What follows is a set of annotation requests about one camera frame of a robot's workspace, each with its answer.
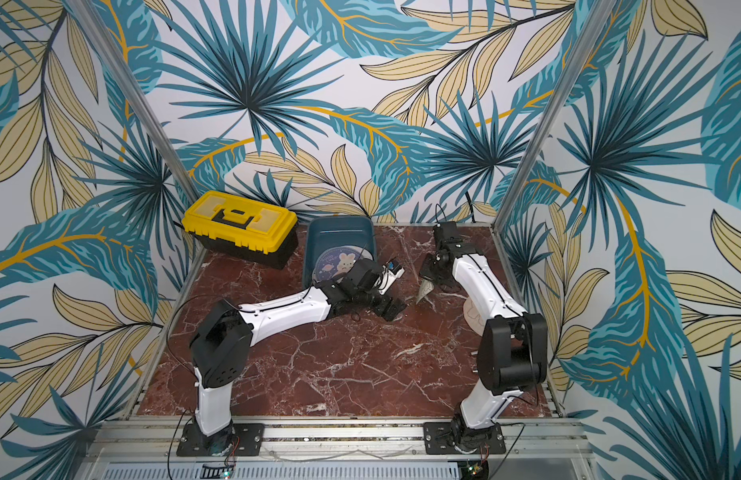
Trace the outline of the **yellow black toolbox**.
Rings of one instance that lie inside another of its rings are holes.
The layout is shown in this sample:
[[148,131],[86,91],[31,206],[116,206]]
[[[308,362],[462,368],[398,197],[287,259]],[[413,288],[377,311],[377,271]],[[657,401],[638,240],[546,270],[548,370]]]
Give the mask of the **yellow black toolbox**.
[[298,216],[286,208],[208,191],[182,218],[207,250],[282,269],[298,247]]

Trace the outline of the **green sketch round coaster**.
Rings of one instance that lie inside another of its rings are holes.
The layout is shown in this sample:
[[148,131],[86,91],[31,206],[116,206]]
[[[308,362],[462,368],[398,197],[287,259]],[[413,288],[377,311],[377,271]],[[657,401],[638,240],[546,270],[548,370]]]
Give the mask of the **green sketch round coaster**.
[[418,292],[416,294],[415,303],[422,302],[430,292],[434,290],[434,283],[431,280],[422,278]]

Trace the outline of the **pink bow bear coaster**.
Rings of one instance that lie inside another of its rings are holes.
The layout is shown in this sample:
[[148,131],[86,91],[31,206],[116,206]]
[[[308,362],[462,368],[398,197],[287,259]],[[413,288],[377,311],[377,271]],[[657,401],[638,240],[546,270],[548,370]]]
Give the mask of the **pink bow bear coaster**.
[[482,336],[485,319],[479,313],[470,297],[463,304],[463,316],[467,325],[479,336]]

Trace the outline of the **aluminium corner post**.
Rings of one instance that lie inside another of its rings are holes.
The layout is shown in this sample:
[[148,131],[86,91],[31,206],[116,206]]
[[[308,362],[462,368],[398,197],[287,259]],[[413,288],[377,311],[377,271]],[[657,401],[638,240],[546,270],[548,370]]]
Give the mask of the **aluminium corner post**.
[[172,175],[176,183],[184,190],[188,202],[194,203],[198,200],[198,192],[184,169],[174,146],[170,143],[170,138],[164,132],[164,128],[158,121],[158,116],[154,114],[142,88],[138,85],[128,62],[124,59],[124,48],[118,48],[116,40],[112,34],[106,30],[104,20],[96,12],[94,4],[90,1],[72,0],[68,2],[70,10],[82,26],[82,31],[94,49],[100,54],[102,63],[110,70],[112,77],[120,86],[124,99],[130,104],[134,115],[140,120],[142,128],[150,136],[154,146]]
[[500,236],[503,228],[508,224],[514,204],[522,194],[524,185],[532,172],[533,164],[538,154],[540,154],[543,142],[546,140],[556,116],[560,114],[578,76],[580,76],[588,55],[595,47],[598,35],[604,28],[614,4],[614,1],[598,1],[592,6],[590,16],[586,19],[586,24],[582,27],[580,36],[573,44],[569,63],[560,71],[554,92],[550,95],[524,156],[515,170],[512,184],[506,191],[501,208],[498,210],[492,224],[492,232],[496,236]]

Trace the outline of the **purple bunny round coaster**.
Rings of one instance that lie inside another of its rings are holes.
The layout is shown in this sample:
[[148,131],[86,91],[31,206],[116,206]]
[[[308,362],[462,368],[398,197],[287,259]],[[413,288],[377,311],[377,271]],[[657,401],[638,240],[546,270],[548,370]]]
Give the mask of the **purple bunny round coaster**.
[[312,269],[312,281],[318,283],[346,274],[360,258],[372,259],[372,254],[353,245],[332,247],[318,256]]

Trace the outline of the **left aluminium corner post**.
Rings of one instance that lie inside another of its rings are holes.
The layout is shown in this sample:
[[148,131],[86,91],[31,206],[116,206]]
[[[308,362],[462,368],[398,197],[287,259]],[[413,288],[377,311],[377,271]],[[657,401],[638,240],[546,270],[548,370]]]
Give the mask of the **left aluminium corner post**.
[[188,202],[194,203],[198,200],[198,192],[184,169],[174,146],[170,143],[170,138],[164,132],[164,128],[158,121],[158,116],[154,114],[142,88],[138,85],[128,62],[124,59],[124,48],[118,48],[116,40],[112,34],[106,30],[104,20],[96,12],[94,4],[90,1],[72,0],[68,2],[70,10],[82,26],[82,31],[94,49],[100,54],[102,63],[110,70],[112,77],[120,86],[124,99],[130,104],[134,115],[140,120],[142,128],[150,136],[154,146],[172,175],[176,183],[184,190]]

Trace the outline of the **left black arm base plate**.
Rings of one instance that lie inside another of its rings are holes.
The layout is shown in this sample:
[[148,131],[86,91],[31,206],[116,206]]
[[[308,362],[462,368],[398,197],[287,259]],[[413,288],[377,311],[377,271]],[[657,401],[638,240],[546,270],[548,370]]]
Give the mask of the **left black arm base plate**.
[[230,423],[207,436],[198,424],[190,422],[182,430],[176,454],[178,457],[254,457],[260,454],[262,437],[264,424],[261,423]]

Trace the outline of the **teal plastic storage tray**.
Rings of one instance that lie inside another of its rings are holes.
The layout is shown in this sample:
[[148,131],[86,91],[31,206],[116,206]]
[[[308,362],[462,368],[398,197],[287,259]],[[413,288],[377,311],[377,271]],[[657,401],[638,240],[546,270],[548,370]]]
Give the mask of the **teal plastic storage tray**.
[[306,231],[306,250],[302,268],[302,286],[312,281],[312,269],[322,252],[336,246],[353,245],[362,247],[376,258],[376,241],[373,223],[366,216],[334,216],[316,219]]

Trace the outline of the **aluminium front frame rail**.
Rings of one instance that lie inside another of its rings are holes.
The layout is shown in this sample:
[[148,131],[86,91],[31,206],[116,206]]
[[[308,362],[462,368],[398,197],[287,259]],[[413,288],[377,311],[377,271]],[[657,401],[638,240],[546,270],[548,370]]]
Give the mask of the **aluminium front frame rail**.
[[254,457],[178,457],[174,417],[112,421],[98,432],[78,479],[599,479],[582,424],[502,420],[504,454],[427,455],[428,418],[242,417],[264,424]]

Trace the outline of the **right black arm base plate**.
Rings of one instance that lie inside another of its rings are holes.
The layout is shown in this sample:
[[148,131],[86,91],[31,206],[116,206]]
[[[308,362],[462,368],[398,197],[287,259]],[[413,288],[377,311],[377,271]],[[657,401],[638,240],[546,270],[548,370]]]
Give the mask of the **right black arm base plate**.
[[506,446],[498,425],[471,429],[452,419],[450,422],[425,422],[423,441],[427,455],[504,454]]

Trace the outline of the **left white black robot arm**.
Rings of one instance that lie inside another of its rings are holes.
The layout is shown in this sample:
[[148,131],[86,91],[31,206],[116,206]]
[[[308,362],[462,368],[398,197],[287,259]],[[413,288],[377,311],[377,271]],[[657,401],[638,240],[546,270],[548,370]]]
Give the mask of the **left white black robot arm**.
[[316,282],[290,296],[235,306],[216,302],[190,342],[198,388],[194,419],[204,438],[232,432],[232,383],[246,367],[254,345],[298,326],[368,309],[394,320],[406,304],[388,293],[404,274],[401,264],[362,258],[350,271]]

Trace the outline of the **right aluminium corner post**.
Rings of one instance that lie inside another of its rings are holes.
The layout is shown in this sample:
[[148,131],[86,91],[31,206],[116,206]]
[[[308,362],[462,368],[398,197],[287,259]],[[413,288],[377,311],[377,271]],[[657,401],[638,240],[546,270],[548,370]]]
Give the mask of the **right aluminium corner post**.
[[538,154],[540,154],[543,142],[546,140],[556,116],[560,114],[578,76],[580,76],[588,55],[595,47],[598,35],[604,28],[614,4],[614,1],[598,1],[592,6],[590,16],[586,19],[586,24],[582,27],[580,36],[573,44],[569,63],[560,71],[554,92],[550,95],[524,156],[515,170],[512,184],[506,191],[501,208],[498,210],[492,224],[492,232],[496,236],[500,236],[503,228],[508,224],[514,204],[522,194],[524,185],[532,172],[533,164]]

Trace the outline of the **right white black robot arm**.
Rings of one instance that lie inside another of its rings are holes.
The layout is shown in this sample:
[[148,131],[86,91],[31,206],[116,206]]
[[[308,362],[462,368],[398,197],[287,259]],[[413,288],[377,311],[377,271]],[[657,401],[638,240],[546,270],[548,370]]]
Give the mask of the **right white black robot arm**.
[[478,380],[439,436],[460,453],[472,453],[498,438],[494,418],[523,392],[536,391],[547,376],[548,328],[527,312],[500,283],[487,258],[446,221],[433,228],[435,250],[419,272],[421,301],[436,287],[461,287],[484,321],[476,353]]

